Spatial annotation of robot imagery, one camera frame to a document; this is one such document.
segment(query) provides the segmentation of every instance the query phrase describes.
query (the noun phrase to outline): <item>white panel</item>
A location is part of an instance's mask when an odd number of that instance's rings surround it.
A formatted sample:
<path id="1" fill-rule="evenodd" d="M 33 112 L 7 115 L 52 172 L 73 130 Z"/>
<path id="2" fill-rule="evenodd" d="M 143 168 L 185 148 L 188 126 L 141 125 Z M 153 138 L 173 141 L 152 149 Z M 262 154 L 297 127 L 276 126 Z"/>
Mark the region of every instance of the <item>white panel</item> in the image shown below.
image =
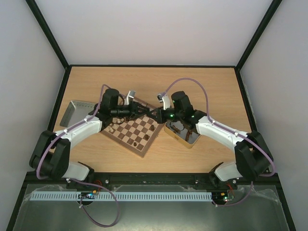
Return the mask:
<path id="1" fill-rule="evenodd" d="M 0 1 L 0 31 L 0 230 L 5 230 L 64 69 L 26 1 Z"/>
<path id="2" fill-rule="evenodd" d="M 271 0 L 37 0 L 70 64 L 236 65 Z"/>
<path id="3" fill-rule="evenodd" d="M 307 230 L 308 1 L 282 1 L 242 75 L 296 230 Z"/>

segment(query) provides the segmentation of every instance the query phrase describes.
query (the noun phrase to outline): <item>ventilation grille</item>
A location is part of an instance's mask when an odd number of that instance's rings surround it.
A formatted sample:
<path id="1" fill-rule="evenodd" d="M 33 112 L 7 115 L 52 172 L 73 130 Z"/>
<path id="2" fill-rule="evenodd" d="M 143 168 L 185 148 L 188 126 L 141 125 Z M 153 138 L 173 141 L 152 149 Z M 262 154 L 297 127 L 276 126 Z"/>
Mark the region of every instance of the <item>ventilation grille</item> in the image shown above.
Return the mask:
<path id="1" fill-rule="evenodd" d="M 118 201 L 212 201 L 212 193 L 208 192 L 115 192 Z M 76 201 L 81 192 L 34 192 L 30 201 Z M 96 196 L 88 196 L 87 201 L 113 201 L 107 192 Z"/>

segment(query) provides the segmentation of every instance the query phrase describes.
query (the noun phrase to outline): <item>table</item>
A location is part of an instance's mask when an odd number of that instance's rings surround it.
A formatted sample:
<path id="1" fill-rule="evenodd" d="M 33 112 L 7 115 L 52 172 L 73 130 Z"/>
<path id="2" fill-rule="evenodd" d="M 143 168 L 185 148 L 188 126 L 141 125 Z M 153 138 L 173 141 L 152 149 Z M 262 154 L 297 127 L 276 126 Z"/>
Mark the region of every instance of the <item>table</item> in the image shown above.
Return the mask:
<path id="1" fill-rule="evenodd" d="M 54 131 L 61 130 L 60 121 L 71 100 L 96 103 L 102 84 L 161 106 L 157 93 L 176 79 L 198 80 L 209 97 L 211 116 L 223 124 L 250 132 L 250 126 L 233 68 L 184 67 L 72 67 Z M 173 92 L 183 90 L 195 109 L 205 111 L 205 97 L 192 81 L 180 81 Z M 70 160 L 79 161 L 96 172 L 201 173 L 220 162 L 234 160 L 234 153 L 217 141 L 202 136 L 192 149 L 186 149 L 162 129 L 144 158 L 98 133 L 79 143 L 71 151 Z"/>

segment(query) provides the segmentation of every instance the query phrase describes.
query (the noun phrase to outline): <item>robotic arm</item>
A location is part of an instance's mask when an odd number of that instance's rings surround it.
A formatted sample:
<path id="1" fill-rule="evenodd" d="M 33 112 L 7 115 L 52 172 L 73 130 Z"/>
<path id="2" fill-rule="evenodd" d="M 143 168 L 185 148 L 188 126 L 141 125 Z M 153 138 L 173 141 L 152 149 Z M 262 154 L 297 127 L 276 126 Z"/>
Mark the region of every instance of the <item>robotic arm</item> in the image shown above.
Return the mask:
<path id="1" fill-rule="evenodd" d="M 98 105 L 81 124 L 72 125 L 61 131 L 45 131 L 41 134 L 38 143 L 30 159 L 30 166 L 38 169 L 43 153 L 48 145 L 57 136 L 60 138 L 51 147 L 54 152 L 48 153 L 41 163 L 39 173 L 52 179 L 74 178 L 84 180 L 89 173 L 90 167 L 82 163 L 69 162 L 70 150 L 87 137 L 104 130 L 114 117 L 135 120 L 138 117 L 147 115 L 158 123 L 167 121 L 180 121 L 187 130 L 200 135 L 209 136 L 222 143 L 235 153 L 235 162 L 220 163 L 210 172 L 210 180 L 213 185 L 222 181 L 244 177 L 254 181 L 270 165 L 268 159 L 245 138 L 256 143 L 273 160 L 272 155 L 257 131 L 246 133 L 223 125 L 205 112 L 194 110 L 188 96 L 183 91 L 172 94 L 171 99 L 174 107 L 171 108 L 169 98 L 165 92 L 158 94 L 158 100 L 163 103 L 162 107 L 152 111 L 132 99 L 134 91 L 130 91 L 124 99 L 118 90 L 107 89 L 102 97 L 99 110 L 94 115 Z M 123 104 L 118 105 L 118 99 L 123 99 Z"/>

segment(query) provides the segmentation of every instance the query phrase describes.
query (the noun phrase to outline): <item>chessboard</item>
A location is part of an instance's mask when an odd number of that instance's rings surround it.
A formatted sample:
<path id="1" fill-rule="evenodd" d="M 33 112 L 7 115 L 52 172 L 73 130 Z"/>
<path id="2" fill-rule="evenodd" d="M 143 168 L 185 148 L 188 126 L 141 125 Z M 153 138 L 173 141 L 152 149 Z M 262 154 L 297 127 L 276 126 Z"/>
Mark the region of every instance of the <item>chessboard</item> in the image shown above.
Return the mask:
<path id="1" fill-rule="evenodd" d="M 134 101 L 150 110 L 155 109 L 138 98 L 134 98 Z M 146 115 L 132 121 L 114 118 L 101 133 L 143 158 L 163 126 Z"/>

